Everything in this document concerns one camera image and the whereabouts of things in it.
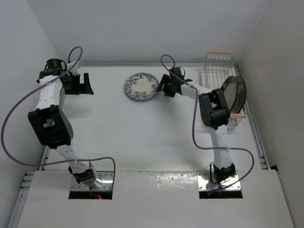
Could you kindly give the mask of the blue floral plate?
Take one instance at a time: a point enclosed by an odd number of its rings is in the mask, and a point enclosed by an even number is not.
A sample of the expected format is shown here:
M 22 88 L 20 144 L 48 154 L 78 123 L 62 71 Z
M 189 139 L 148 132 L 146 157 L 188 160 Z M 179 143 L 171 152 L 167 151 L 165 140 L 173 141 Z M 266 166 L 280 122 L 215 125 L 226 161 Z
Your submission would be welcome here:
M 158 79 L 149 73 L 131 75 L 124 84 L 126 94 L 135 101 L 147 101 L 157 95 Z

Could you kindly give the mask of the dark rim patterned plate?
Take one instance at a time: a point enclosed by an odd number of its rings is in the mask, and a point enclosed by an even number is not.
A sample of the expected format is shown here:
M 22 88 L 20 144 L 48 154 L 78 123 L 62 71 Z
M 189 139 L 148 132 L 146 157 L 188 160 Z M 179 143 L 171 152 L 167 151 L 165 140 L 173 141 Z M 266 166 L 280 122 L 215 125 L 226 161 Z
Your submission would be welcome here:
M 221 86 L 229 111 L 236 114 L 238 108 L 236 106 L 238 95 L 238 83 L 235 76 L 229 76 Z

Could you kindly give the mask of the metallic rim cream plate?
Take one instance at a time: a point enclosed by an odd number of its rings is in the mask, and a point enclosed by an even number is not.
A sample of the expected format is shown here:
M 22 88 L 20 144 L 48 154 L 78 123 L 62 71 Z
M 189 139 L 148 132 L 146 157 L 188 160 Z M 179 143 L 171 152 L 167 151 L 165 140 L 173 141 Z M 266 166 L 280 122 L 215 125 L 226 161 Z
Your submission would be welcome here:
M 245 81 L 242 77 L 236 77 L 237 82 L 237 94 L 235 98 L 235 102 L 230 109 L 230 112 L 233 114 L 238 114 L 244 108 L 247 99 L 247 87 Z

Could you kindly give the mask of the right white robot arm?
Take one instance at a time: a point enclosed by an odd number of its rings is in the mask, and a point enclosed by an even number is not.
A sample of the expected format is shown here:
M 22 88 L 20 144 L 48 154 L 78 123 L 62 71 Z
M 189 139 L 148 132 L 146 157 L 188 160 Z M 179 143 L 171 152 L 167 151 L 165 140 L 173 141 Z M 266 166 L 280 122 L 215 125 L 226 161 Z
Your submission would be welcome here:
M 221 89 L 211 90 L 185 79 L 179 67 L 169 70 L 161 78 L 157 91 L 165 96 L 176 94 L 187 96 L 195 101 L 195 109 L 199 107 L 203 124 L 208 127 L 214 151 L 213 177 L 211 182 L 220 184 L 235 175 L 235 165 L 230 156 L 227 131 L 230 111 Z

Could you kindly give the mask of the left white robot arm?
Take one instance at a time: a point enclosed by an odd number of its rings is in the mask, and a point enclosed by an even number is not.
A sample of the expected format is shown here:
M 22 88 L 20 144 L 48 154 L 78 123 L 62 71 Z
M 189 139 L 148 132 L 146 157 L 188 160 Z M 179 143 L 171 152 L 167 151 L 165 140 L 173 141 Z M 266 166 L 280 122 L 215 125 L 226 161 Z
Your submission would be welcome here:
M 68 70 L 72 63 L 49 59 L 39 73 L 38 83 L 43 86 L 34 111 L 28 113 L 29 122 L 40 143 L 58 152 L 69 164 L 69 172 L 78 184 L 97 189 L 102 182 L 89 161 L 85 161 L 73 142 L 72 124 L 60 107 L 60 96 L 93 95 L 89 75 L 80 82 L 78 69 Z

